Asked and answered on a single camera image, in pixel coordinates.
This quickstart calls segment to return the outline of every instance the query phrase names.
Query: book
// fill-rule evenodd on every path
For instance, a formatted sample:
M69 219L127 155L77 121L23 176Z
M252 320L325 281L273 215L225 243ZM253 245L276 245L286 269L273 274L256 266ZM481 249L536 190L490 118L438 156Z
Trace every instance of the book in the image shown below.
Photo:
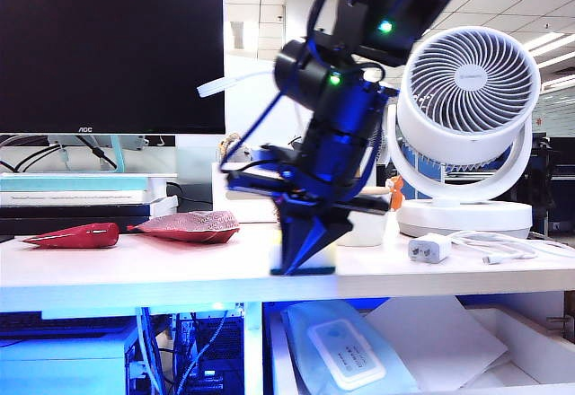
M165 188L171 174L142 173L2 173L3 191L112 191Z
M150 218L174 214L178 197L169 196L145 204L0 206L0 218L107 217L145 215Z
M146 204L167 196L149 190L0 191L0 206L89 206Z

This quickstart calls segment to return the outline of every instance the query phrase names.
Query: white tabletop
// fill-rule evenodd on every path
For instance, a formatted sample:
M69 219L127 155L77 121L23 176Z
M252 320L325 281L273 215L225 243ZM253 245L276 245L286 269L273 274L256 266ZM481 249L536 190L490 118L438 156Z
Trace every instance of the white tabletop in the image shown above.
M500 265L456 248L437 265L412 262L407 241L388 231L377 247L339 247L323 276L271 276L275 224L244 224L227 244L198 245L121 235L101 250L38 250L0 244L0 312L169 306L211 302L575 289L575 259L542 255Z

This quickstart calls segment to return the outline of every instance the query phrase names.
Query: desk fan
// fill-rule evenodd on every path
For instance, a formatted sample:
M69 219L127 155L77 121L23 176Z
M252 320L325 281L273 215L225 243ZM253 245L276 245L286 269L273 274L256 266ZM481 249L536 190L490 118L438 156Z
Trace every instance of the desk fan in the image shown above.
M403 203L402 233L475 230L525 238L531 206L490 201L522 175L531 153L531 112L540 76L531 55L513 38L484 27L459 27L433 36L410 57L397 109L387 110L386 134L397 171L432 199ZM490 177L473 184L445 184L407 162L403 142L431 162L455 170L481 167L505 152Z

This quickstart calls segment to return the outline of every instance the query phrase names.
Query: robotic arm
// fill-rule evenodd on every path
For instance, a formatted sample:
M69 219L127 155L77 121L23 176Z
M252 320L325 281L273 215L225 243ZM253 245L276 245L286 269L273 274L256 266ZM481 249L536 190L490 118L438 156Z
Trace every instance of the robotic arm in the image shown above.
M231 171L228 187L270 196L282 230L283 274L353 227L349 211L383 214L381 199L357 196L375 162L375 151L357 178L369 138L381 134L382 118L395 89L364 80L364 69L406 63L413 43L449 0L339 0L333 34L314 29L325 0L310 12L305 40L291 40L278 54L279 94L314 115L297 151L266 146L265 169L278 176ZM358 63L353 55L377 63Z

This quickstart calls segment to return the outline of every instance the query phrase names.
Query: power adapter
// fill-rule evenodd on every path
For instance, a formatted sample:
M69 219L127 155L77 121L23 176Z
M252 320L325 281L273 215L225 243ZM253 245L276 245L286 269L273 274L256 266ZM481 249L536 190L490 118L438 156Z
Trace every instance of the power adapter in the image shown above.
M410 240L407 249L411 260L439 263L451 253L451 239L437 233L428 233Z

